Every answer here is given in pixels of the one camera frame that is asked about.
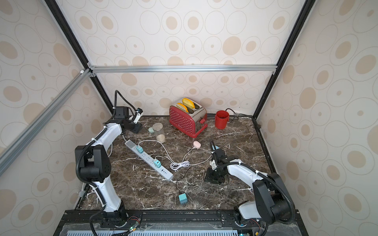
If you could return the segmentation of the pink earbud case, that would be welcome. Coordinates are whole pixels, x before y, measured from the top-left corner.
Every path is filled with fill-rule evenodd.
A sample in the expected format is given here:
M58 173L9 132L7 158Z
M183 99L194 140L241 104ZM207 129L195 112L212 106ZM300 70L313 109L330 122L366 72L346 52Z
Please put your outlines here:
M198 142L198 141L194 141L193 142L193 147L196 148L196 149L200 149L201 148L201 143Z

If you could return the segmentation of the teal charger with black cable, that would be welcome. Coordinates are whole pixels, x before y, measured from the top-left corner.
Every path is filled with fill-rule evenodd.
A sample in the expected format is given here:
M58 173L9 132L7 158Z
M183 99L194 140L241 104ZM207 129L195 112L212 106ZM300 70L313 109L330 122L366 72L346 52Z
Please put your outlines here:
M175 181L179 204L185 205L193 199L198 201L209 193L209 183L205 182L205 174L206 169L198 166L191 166L181 174Z

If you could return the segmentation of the teal charger with white cable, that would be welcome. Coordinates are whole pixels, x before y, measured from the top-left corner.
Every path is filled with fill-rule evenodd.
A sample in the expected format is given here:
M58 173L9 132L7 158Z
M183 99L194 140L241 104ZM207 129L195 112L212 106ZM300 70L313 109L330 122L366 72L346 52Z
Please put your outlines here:
M165 150L165 152L166 152L166 156L159 156L159 155L157 155L155 158L154 158L154 160L153 160L153 163L154 163L154 165L156 166L156 167L161 167L161 162L160 162L160 160L158 159L159 157L160 158L166 158L166 159L168 159L169 161L170 161L170 165L169 165L169 168L171 169L171 170L173 170L173 171L178 171L179 169L181 169L181 168L187 168L187 167L190 167L191 166L191 163L188 161L188 160L186 160L186 157L187 157L187 155L189 155L191 152L192 152L192 150L193 150L194 148L191 148L185 155L184 155L184 157L182 158L182 161L181 162L175 162L175 161L173 161L173 159L170 157L170 155L169 155L169 152L166 150L166 149L164 149Z

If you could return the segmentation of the white power strip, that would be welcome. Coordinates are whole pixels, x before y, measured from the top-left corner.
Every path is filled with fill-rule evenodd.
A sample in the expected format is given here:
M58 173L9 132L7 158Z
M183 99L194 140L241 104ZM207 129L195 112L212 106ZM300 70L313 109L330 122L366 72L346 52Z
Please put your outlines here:
M156 172L158 172L162 177L164 177L167 181L171 181L173 178L173 174L167 170L165 167L161 165L161 167L156 167L153 163L153 158L144 151L143 147L140 145L135 144L131 140L125 141L125 145L133 151L137 156L139 156L142 160L144 160L150 167L152 167Z

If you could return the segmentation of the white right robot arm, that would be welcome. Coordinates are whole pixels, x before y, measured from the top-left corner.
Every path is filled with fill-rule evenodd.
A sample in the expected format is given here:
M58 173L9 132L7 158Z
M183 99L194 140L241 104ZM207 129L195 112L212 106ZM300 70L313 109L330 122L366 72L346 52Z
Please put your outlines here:
M240 159L228 157L215 145L211 145L211 155L205 182L222 185L228 176L234 176L252 188L254 200L234 207L237 224L249 219L260 219L268 224L294 221L295 205L278 174L258 171Z

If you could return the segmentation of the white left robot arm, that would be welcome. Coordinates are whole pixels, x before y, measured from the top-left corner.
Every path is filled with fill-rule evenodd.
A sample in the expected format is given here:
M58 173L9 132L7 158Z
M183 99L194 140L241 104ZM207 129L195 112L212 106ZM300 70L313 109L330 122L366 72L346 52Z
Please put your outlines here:
M139 119L143 110L136 109L133 116L129 115L129 110L130 107L115 107L113 116L103 124L101 132L86 145L77 146L74 151L76 175L95 191L103 212L121 213L124 210L124 204L117 196L110 179L111 163L107 150L126 131L137 134L142 129Z

